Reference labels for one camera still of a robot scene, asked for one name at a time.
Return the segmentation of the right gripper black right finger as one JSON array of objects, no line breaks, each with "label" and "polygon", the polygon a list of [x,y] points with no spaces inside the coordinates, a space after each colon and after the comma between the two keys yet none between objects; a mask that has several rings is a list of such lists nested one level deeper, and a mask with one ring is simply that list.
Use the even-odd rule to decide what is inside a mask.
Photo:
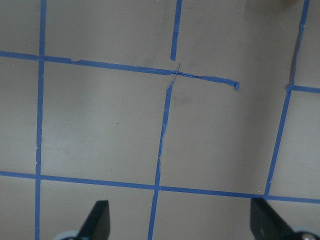
[{"label": "right gripper black right finger", "polygon": [[262,197],[250,200],[250,230],[256,240],[286,240],[295,234]]}]

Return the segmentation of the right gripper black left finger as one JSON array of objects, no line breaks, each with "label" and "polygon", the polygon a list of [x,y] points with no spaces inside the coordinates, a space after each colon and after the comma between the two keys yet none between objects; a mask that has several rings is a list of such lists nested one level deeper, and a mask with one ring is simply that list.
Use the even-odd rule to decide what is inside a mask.
[{"label": "right gripper black left finger", "polygon": [[108,240],[111,232],[108,200],[98,200],[80,228],[78,240]]}]

